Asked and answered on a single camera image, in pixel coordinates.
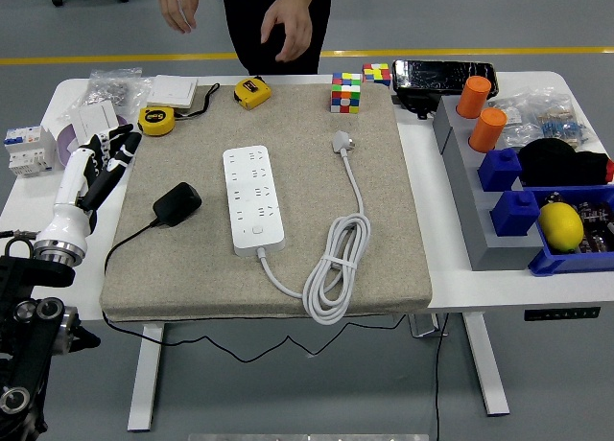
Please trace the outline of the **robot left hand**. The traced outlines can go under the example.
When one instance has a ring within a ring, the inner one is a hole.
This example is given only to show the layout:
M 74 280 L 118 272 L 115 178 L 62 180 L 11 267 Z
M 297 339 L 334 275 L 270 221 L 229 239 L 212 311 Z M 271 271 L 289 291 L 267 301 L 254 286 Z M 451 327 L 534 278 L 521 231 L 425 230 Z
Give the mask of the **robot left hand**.
M 79 261 L 86 238 L 96 226 L 96 212 L 117 186 L 135 156 L 142 135 L 122 125 L 90 137 L 73 151 L 59 185 L 50 224 L 36 237 L 35 256 L 68 254 Z

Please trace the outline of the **person's left hand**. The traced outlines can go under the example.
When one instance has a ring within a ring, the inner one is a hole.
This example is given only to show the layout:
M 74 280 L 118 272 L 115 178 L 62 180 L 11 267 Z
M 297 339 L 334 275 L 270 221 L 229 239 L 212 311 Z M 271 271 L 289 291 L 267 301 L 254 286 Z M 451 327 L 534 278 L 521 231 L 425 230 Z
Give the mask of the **person's left hand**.
M 279 25 L 283 27 L 285 37 L 274 59 L 277 62 L 296 60 L 311 44 L 313 26 L 308 6 L 302 0 L 276 0 L 264 15 L 262 44 L 269 40 L 273 28 Z

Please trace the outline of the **person's right hand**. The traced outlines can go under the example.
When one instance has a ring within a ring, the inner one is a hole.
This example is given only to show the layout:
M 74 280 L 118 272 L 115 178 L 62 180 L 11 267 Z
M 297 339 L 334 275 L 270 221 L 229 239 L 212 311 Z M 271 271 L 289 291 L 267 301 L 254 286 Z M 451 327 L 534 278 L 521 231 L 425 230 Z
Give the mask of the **person's right hand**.
M 167 25 L 180 34 L 189 34 L 196 27 L 195 14 L 200 0 L 158 0 Z

